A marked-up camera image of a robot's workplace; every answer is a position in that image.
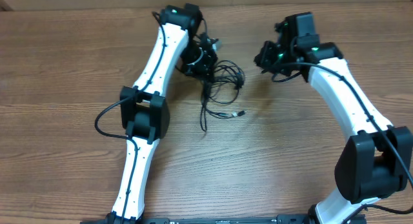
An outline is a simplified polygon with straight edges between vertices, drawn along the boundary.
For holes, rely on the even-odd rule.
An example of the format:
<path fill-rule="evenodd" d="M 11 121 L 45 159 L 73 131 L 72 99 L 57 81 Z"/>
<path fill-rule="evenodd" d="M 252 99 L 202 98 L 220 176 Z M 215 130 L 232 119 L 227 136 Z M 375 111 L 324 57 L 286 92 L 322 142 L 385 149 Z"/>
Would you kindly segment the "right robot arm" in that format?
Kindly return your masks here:
<path fill-rule="evenodd" d="M 412 184 L 412 133 L 395 127 L 370 102 L 335 43 L 322 43 L 310 12 L 276 23 L 255 64 L 275 83 L 302 77 L 324 99 L 345 137 L 334 169 L 335 189 L 306 214 L 280 214 L 278 223 L 365 223 L 364 210 Z"/>

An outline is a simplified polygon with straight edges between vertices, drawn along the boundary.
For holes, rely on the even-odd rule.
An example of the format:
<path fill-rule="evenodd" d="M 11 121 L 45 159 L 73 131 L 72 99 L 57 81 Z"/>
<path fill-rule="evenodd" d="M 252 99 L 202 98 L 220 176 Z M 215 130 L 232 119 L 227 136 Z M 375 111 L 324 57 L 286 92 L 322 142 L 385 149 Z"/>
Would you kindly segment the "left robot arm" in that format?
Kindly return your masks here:
<path fill-rule="evenodd" d="M 203 20 L 197 5 L 168 5 L 154 17 L 159 32 L 148 63 L 132 87 L 122 88 L 117 102 L 126 159 L 119 193 L 105 223 L 139 223 L 143 217 L 151 161 L 170 122 L 166 90 L 176 65 L 181 63 L 179 70 L 186 76 L 207 80 L 217 61 L 215 42 L 206 33 L 194 40 Z"/>

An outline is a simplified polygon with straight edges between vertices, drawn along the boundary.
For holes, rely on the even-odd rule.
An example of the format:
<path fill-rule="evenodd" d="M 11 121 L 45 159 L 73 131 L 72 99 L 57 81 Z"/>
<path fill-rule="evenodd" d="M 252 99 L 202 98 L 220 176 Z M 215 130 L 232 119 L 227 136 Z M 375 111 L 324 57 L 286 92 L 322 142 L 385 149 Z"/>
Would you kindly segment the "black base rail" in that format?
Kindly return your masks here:
<path fill-rule="evenodd" d="M 95 221 L 81 221 L 80 224 L 109 224 L 121 223 L 120 218 L 108 214 L 105 219 Z M 316 223 L 307 214 L 279 214 L 271 218 L 197 218 L 197 219 L 168 219 L 168 218 L 141 218 L 139 220 L 125 220 L 123 223 L 138 224 L 304 224 Z M 367 224 L 365 215 L 357 215 L 349 224 Z"/>

